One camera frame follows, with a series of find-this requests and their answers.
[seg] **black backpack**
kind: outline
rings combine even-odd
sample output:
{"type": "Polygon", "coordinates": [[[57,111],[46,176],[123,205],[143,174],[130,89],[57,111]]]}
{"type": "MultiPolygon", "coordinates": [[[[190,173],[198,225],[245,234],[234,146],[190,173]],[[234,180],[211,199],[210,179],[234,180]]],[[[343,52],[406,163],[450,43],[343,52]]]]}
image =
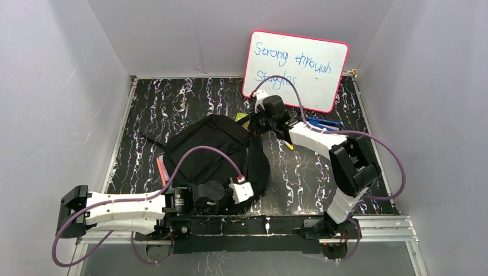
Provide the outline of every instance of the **black backpack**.
{"type": "Polygon", "coordinates": [[[198,145],[214,147],[228,155],[251,183],[254,196],[238,205],[234,204],[233,190],[229,188],[229,183],[230,178],[237,177],[235,169],[224,157],[205,149],[192,152],[184,160],[173,181],[173,187],[218,181],[225,191],[217,206],[218,214],[245,212],[264,193],[270,175],[269,161],[262,150],[261,136],[252,135],[227,116],[209,115],[168,139],[163,161],[169,175],[173,174],[181,157],[198,145]]]}

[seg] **white board with red border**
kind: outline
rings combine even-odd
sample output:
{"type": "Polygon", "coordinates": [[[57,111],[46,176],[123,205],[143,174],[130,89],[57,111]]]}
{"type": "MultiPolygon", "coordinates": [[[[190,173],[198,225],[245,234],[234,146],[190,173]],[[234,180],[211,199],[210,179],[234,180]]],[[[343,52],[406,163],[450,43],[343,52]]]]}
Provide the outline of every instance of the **white board with red border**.
{"type": "MultiPolygon", "coordinates": [[[[267,76],[281,75],[295,85],[304,108],[329,113],[334,108],[349,46],[344,42],[255,30],[251,34],[242,94],[251,92],[267,76]]],[[[260,89],[298,106],[295,92],[284,80],[273,78],[260,89]]]]}

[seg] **white wall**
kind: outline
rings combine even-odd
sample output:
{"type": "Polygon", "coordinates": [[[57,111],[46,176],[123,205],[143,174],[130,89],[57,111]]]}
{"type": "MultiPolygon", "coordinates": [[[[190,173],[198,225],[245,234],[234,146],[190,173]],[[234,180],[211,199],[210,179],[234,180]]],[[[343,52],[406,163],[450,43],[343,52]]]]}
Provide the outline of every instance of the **white wall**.
{"type": "Polygon", "coordinates": [[[66,275],[59,201],[101,189],[129,75],[86,0],[0,0],[0,76],[1,274],[66,275]]]}
{"type": "Polygon", "coordinates": [[[242,76],[251,32],[344,41],[357,68],[392,0],[89,0],[137,76],[242,76]]]}
{"type": "Polygon", "coordinates": [[[395,0],[359,67],[372,131],[405,163],[396,202],[431,275],[488,271],[487,18],[486,0],[395,0]]]}

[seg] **marble tabletop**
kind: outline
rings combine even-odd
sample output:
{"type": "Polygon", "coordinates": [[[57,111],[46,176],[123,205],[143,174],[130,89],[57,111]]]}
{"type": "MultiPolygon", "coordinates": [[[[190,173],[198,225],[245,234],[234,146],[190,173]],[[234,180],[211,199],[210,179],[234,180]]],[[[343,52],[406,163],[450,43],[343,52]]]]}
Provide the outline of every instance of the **marble tabletop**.
{"type": "MultiPolygon", "coordinates": [[[[306,111],[307,117],[340,121],[345,129],[367,132],[351,76],[341,79],[331,113],[306,111]]],[[[161,189],[156,157],[164,149],[148,141],[142,133],[150,133],[162,141],[209,114],[234,118],[249,109],[249,100],[242,96],[242,78],[140,79],[132,99],[127,122],[113,165],[107,193],[145,193],[161,189]]],[[[293,114],[299,109],[288,108],[293,114]]],[[[274,133],[262,136],[269,159],[271,175],[265,194],[256,200],[246,214],[295,215],[321,214],[335,194],[330,162],[309,149],[296,147],[290,151],[274,133]]],[[[383,178],[368,191],[387,196],[383,178]]],[[[357,214],[397,214],[386,202],[362,202],[357,214]]]]}

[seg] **metal frame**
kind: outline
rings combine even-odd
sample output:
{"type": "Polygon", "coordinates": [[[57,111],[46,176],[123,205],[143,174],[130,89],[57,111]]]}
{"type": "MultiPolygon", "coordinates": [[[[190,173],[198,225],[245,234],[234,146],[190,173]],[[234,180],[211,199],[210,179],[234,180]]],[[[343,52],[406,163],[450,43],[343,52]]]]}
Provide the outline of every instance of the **metal frame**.
{"type": "MultiPolygon", "coordinates": [[[[356,78],[350,72],[345,72],[343,76],[352,76],[353,77],[353,84],[354,90],[356,95],[359,99],[359,104],[361,110],[363,111],[363,116],[366,122],[366,126],[368,127],[369,131],[371,132],[371,127],[369,125],[368,119],[366,117],[366,113],[364,110],[363,100],[361,98],[360,90],[356,83],[356,78]]],[[[134,77],[131,84],[131,89],[129,92],[129,97],[127,101],[127,105],[125,107],[124,115],[123,115],[123,123],[120,127],[119,134],[117,135],[117,139],[115,142],[115,146],[112,152],[112,156],[110,158],[110,164],[107,169],[107,174],[105,176],[104,185],[102,187],[101,192],[106,193],[108,189],[108,185],[110,182],[110,175],[113,169],[113,165],[117,158],[117,154],[120,148],[120,142],[122,140],[122,136],[124,133],[124,127],[129,115],[129,111],[132,105],[132,99],[134,98],[134,93],[137,87],[137,82],[140,79],[150,79],[150,78],[137,78],[134,77]]],[[[378,149],[376,148],[376,144],[373,143],[373,148],[378,159],[379,165],[383,170],[383,166],[381,164],[381,160],[378,154],[378,149]]],[[[390,185],[388,184],[388,180],[386,177],[383,177],[385,187],[389,195],[391,195],[390,185]]],[[[355,216],[358,219],[359,225],[361,228],[361,233],[363,237],[361,238],[361,242],[405,242],[407,245],[407,249],[410,255],[410,260],[413,265],[415,274],[417,276],[425,276],[427,275],[427,270],[424,265],[424,261],[420,254],[420,250],[418,248],[418,238],[413,228],[409,216],[355,216]]],[[[78,260],[83,257],[87,253],[88,245],[89,244],[97,244],[100,240],[106,235],[106,232],[94,232],[94,233],[87,233],[82,238],[77,240],[77,246],[73,255],[73,260],[78,260]]],[[[113,233],[110,237],[105,240],[105,244],[130,244],[131,242],[131,233],[130,232],[117,232],[113,233]]],[[[330,242],[337,242],[334,239],[321,239],[319,240],[320,243],[330,243],[330,242]]],[[[136,244],[147,244],[147,245],[169,245],[170,242],[167,240],[156,240],[156,241],[135,241],[136,244]]],[[[68,271],[68,276],[79,276],[81,275],[83,268],[83,262],[71,267],[68,271]]]]}

